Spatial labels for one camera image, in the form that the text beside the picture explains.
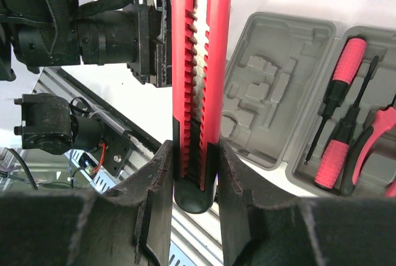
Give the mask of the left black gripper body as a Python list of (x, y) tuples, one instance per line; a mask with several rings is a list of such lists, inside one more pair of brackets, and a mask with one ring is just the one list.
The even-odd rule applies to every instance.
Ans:
[(171, 0), (97, 0), (79, 7), (84, 64), (126, 64), (142, 84), (171, 86)]

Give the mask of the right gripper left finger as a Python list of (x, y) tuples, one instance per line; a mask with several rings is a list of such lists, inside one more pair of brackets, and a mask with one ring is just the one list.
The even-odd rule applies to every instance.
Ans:
[(2, 265), (167, 265), (173, 145), (99, 194), (90, 189), (1, 194)]

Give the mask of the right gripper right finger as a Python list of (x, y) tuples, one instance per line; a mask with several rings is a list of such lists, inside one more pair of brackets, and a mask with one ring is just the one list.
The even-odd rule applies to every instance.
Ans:
[(297, 197), (220, 144), (225, 265), (394, 265), (395, 200)]

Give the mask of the red utility knife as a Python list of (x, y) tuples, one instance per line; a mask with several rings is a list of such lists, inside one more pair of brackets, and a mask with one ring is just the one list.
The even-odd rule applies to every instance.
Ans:
[(231, 0), (171, 0), (174, 200), (215, 198)]

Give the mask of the red black screwdriver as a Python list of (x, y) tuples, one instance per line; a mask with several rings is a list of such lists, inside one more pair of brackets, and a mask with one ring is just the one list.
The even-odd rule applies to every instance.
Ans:
[(379, 62), (379, 55), (375, 55), (369, 65), (368, 72), (361, 84), (361, 88), (354, 103), (349, 107), (346, 115), (339, 121), (324, 149), (318, 166), (314, 182), (324, 189), (332, 189), (344, 166), (352, 135), (356, 127), (356, 119), (360, 111), (360, 102), (369, 81)]
[(332, 117), (335, 109), (343, 103), (357, 74), (366, 47), (367, 41), (362, 37), (350, 38), (345, 43), (323, 97), (325, 107), (321, 114), (322, 121), (304, 159), (305, 165), (310, 162), (326, 122)]

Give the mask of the grey plastic tool case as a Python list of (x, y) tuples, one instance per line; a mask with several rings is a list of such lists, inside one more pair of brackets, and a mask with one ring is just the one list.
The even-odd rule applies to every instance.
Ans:
[[(367, 41), (363, 59), (305, 165), (322, 121), (325, 91), (345, 43), (353, 37)], [(317, 186), (314, 178), (329, 137), (354, 103), (375, 55), (379, 62), (361, 99), (349, 150), (376, 111), (395, 97), (395, 31), (355, 26), (337, 37), (332, 22), (254, 13), (228, 63), (222, 136), (239, 156), (260, 169), (283, 171), (294, 186), (314, 195), (341, 195), (343, 168), (332, 189)], [(395, 195), (395, 128), (371, 149), (350, 196), (383, 195)]]

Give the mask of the red handled pliers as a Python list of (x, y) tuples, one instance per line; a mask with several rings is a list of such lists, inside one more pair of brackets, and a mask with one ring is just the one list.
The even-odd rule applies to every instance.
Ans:
[(371, 149), (381, 136), (393, 128), (395, 128), (395, 97), (386, 107), (376, 111), (372, 123), (362, 130), (348, 151), (339, 188), (342, 196), (352, 195)]

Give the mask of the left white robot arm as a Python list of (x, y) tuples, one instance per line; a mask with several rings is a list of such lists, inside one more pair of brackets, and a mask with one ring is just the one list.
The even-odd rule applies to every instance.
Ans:
[(1, 0), (1, 78), (11, 56), (41, 67), (125, 63), (142, 84), (171, 85), (171, 0)]

